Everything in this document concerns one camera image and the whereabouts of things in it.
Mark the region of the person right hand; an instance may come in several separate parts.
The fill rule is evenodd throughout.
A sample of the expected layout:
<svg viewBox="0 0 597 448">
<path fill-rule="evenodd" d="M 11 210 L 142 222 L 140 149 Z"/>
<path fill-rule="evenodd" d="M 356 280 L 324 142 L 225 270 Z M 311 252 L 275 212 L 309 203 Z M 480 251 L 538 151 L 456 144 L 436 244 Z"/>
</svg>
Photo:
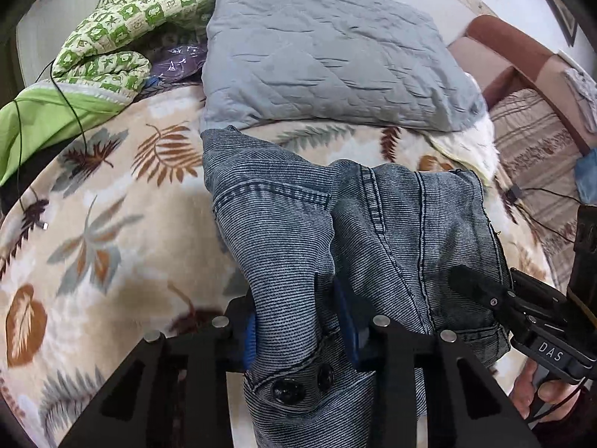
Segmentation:
<svg viewBox="0 0 597 448">
<path fill-rule="evenodd" d="M 515 380 L 509 398 L 522 418 L 526 419 L 530 413 L 530 406 L 536 395 L 549 405 L 559 405 L 557 410 L 539 420 L 541 423 L 557 422 L 565 418 L 574 408 L 575 403 L 581 394 L 576 387 L 561 380 L 543 382 L 539 388 L 533 386 L 532 380 L 536 373 L 538 364 L 527 359 L 520 374 Z"/>
</svg>

